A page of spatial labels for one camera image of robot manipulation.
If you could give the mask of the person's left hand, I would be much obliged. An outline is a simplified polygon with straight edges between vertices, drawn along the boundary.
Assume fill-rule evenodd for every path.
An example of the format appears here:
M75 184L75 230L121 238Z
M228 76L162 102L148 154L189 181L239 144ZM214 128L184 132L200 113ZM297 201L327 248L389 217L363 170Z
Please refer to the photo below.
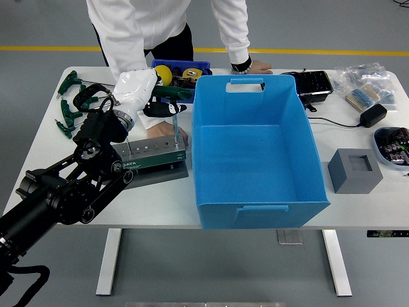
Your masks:
M271 64L254 60L247 74L273 74Z

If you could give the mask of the person's right hand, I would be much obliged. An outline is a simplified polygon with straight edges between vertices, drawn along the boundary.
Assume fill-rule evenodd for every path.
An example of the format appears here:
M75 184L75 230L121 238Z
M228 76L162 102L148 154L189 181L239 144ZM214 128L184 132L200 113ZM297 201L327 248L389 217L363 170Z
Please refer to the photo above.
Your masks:
M174 135L174 127L168 122L160 122L153 127L149 128L147 131L147 138L159 138L167 135ZM182 137L182 140L185 146L189 145L189 137L187 133L181 128L178 128L179 135Z

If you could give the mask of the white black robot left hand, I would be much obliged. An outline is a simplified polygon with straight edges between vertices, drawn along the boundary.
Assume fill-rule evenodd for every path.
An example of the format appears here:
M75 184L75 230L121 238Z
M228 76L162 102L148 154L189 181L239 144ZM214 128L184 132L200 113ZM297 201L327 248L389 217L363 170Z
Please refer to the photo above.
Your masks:
M187 108L178 102L193 96L192 90L160 85L153 68L122 73L112 94L118 102L113 112L128 130L139 111L148 118L171 118Z

